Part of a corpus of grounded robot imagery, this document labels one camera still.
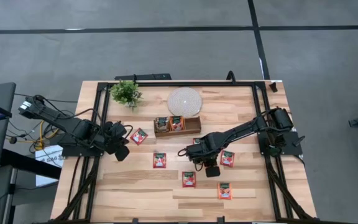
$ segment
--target round tray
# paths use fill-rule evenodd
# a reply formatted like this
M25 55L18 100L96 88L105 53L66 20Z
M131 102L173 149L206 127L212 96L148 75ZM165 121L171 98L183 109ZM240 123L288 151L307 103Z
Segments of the round tray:
M168 109L175 116L194 116L200 112L202 104L200 94L188 87L177 88L168 96Z

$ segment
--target snack bag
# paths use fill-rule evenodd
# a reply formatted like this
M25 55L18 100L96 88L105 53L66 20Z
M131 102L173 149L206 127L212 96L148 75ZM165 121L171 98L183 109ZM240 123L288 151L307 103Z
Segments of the snack bag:
M185 129L185 122L182 116L172 116L170 118L171 130L181 131Z
M200 143L200 139L196 139L196 138L193 139L193 144L199 144L199 143Z
M234 153L223 151L221 155L221 165L233 167L234 165Z
M156 118L155 121L155 129L158 133L164 133L169 131L169 118Z
M142 141L147 138L147 134L139 128L132 136L131 139L137 144L140 145Z
M195 172L182 172L182 187L196 187L196 173Z
M230 183L218 183L219 199L231 200L233 198Z
M167 154L166 153L154 153L153 168L166 168L166 166L167 166Z

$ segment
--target red packet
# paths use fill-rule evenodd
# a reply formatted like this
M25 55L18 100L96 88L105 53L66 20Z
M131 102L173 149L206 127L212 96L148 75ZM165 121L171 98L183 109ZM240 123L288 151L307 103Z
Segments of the red packet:
M132 136L131 139L137 144L140 145L144 139L147 138L147 134L139 128Z
M200 139L196 139L196 138L193 139L193 144L199 144L199 143L200 143Z
M196 187L196 172L182 172L182 187Z
M230 183L218 183L219 199L231 200L233 198Z
M166 166L167 166L167 154L166 153L154 153L153 168L166 168Z
M234 165L234 153L228 151L222 151L221 165L233 167Z

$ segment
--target table leg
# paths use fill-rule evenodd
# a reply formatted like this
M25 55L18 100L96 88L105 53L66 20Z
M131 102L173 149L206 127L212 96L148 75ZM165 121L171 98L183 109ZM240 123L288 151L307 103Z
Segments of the table leg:
M40 162L36 159L29 158L27 156L20 155L16 152L9 151L7 149L2 150L1 166L11 165L16 169L26 170L38 175L59 179L61 168Z

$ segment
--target black floor line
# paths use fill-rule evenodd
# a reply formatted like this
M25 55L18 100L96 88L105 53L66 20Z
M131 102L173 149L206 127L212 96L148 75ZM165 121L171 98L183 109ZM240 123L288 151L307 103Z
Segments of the black floor line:
M358 30L358 25L344 26L261 26L259 30Z
M0 30L0 34L87 34L87 33L125 33L125 32L242 31L242 30L253 30L253 29L254 28L251 26L29 29L29 30Z
M252 26L254 28L256 47L258 49L258 55L259 55L259 59L260 59L260 64L262 66L262 76L263 76L263 78L265 80L269 80L270 79L269 69L267 68L265 50L264 50L264 45L262 43L262 37L260 36L258 18L256 16L254 1L253 0L248 0L248 6L249 6L250 14L251 14Z

